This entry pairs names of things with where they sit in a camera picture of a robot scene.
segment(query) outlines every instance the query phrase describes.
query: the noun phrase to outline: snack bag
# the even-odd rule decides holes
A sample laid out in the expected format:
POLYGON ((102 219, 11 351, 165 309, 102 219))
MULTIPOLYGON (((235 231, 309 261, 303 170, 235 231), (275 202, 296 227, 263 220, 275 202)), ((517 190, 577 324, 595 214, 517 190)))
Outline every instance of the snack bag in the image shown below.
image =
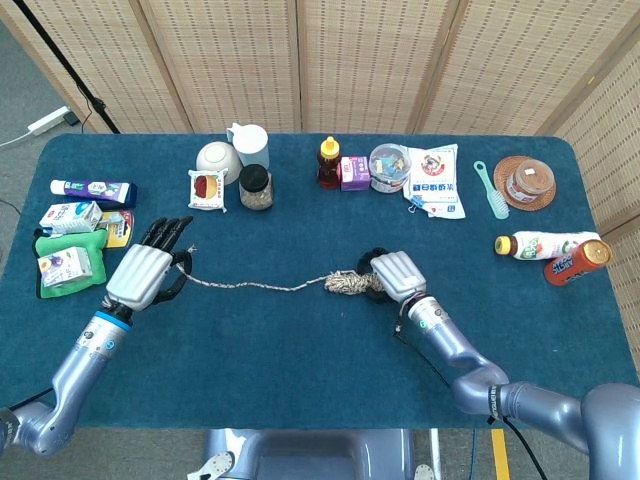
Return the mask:
POLYGON ((224 208, 224 175, 227 170, 189 170, 191 177, 191 197, 189 208, 198 210, 218 210, 224 208))
POLYGON ((411 171, 403 195, 429 217, 465 218, 458 196, 456 163, 458 145, 423 150, 409 148, 411 171))

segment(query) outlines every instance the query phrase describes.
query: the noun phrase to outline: plastic bottle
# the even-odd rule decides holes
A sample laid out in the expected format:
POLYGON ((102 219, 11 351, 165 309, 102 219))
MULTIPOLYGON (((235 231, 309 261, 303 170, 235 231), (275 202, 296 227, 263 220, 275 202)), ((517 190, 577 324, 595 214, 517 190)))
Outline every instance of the plastic bottle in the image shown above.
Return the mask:
POLYGON ((611 247, 600 240, 588 240, 572 253, 556 258, 544 268, 544 277, 556 287, 564 287, 589 272, 603 268, 611 261, 611 247))
POLYGON ((516 232, 496 238, 495 250, 498 255, 511 255, 518 260, 543 260, 571 253, 581 243, 600 240, 594 232, 545 233, 516 232))
POLYGON ((333 137, 327 137, 320 144, 318 151, 318 182, 320 185, 324 188, 338 188, 340 186, 339 164, 340 144, 333 137))

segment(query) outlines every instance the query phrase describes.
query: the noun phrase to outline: white cup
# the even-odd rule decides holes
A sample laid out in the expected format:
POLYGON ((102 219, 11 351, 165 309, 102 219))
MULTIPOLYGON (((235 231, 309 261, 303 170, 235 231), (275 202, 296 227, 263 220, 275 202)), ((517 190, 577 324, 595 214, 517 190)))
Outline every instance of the white cup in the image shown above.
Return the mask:
POLYGON ((259 125, 238 125, 227 128, 227 139, 233 143, 245 167, 251 164, 269 169, 269 136, 259 125))

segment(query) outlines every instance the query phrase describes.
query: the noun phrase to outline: table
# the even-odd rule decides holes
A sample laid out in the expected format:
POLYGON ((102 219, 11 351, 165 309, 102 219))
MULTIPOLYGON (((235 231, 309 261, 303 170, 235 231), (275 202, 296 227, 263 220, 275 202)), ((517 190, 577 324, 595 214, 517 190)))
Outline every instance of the table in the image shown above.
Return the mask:
MULTIPOLYGON (((321 189, 315 155, 322 135, 272 134, 274 206, 252 212, 226 189, 227 213, 187 208, 198 150, 220 135, 62 135, 42 152, 0 283, 0 405, 49 385, 99 307, 104 285, 38 300, 33 230, 56 198, 52 179, 138 184, 134 238, 160 216, 192 214, 179 247, 195 245, 195 276, 297 285, 354 268, 374 247, 404 250, 458 327, 512 381, 581 397, 606 382, 635 383, 606 271, 571 287, 542 276, 544 262, 498 257, 495 236, 518 230, 594 229, 574 153, 551 137, 338 135, 342 151, 367 155, 385 142, 429 148, 457 143, 458 188, 467 218, 411 214, 400 194, 321 189), (547 162, 554 202, 538 213, 493 218, 473 171, 508 155, 547 162)), ((124 251, 106 253, 107 272, 124 251)), ((189 283, 173 302, 136 314, 134 328, 82 412, 85 426, 199 428, 469 427, 424 362, 392 338, 397 307, 364 296, 189 283)), ((456 372, 442 365, 452 379, 456 372)))

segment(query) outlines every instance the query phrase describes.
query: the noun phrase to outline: red bottle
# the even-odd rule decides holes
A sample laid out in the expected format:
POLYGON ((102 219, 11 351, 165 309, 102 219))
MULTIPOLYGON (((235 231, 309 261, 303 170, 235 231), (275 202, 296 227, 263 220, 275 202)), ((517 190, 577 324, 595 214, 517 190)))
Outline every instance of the red bottle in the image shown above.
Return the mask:
POLYGON ((333 138, 327 139, 320 145, 318 152, 318 182, 324 188, 338 188, 340 186, 340 144, 333 138))
POLYGON ((611 261, 611 247, 601 240, 588 240, 573 252, 556 258, 544 268, 549 283, 563 287, 589 272, 604 267, 611 261))

